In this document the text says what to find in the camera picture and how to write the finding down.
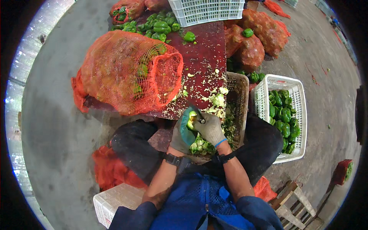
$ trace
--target blue mesh vest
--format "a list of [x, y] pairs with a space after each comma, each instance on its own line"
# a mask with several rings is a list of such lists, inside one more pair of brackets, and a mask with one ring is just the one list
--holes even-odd
[[224, 229], [255, 230], [254, 225], [236, 210], [222, 181], [199, 173], [186, 174], [179, 180], [150, 230], [194, 230], [205, 214], [216, 218]]

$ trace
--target black pants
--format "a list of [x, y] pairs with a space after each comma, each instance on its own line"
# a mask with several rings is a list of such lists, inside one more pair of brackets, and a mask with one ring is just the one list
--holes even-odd
[[[131, 168], [147, 185], [152, 181], [165, 154], [148, 143], [157, 130], [153, 122], [137, 120], [119, 127], [111, 141], [113, 150], [124, 165]], [[276, 160], [282, 147], [281, 133], [275, 127], [256, 115], [247, 116], [244, 145], [236, 150], [236, 156], [252, 186]], [[200, 168], [202, 172], [225, 179], [222, 165], [209, 161]]]

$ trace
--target wooden stool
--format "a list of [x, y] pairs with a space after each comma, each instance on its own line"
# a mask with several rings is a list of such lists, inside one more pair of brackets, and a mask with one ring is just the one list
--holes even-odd
[[[297, 201], [291, 205], [291, 208], [288, 208], [285, 202], [293, 194]], [[276, 199], [271, 202], [271, 206], [280, 218], [285, 230], [304, 229], [307, 222], [316, 215], [311, 203], [293, 181], [286, 184], [286, 187], [278, 194]]]

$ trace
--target blue wristband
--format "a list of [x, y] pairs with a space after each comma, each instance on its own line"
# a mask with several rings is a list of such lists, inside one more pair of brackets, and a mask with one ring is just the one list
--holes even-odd
[[219, 144], [221, 144], [223, 141], [227, 141], [227, 139], [225, 138], [224, 140], [220, 141], [217, 145], [215, 145], [215, 148], [216, 148]]

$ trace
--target work glove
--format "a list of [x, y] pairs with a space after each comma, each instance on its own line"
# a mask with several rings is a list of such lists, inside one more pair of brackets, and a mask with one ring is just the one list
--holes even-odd
[[208, 113], [202, 113], [206, 123], [201, 124], [199, 119], [193, 122], [194, 129], [197, 130], [206, 141], [210, 142], [215, 147], [226, 140], [222, 133], [221, 122], [218, 116]]
[[192, 131], [188, 130], [187, 123], [189, 121], [189, 112], [193, 111], [192, 108], [187, 108], [181, 115], [180, 119], [176, 122], [173, 130], [173, 138], [169, 146], [178, 150], [184, 154], [189, 153], [189, 147], [194, 143], [195, 136]]

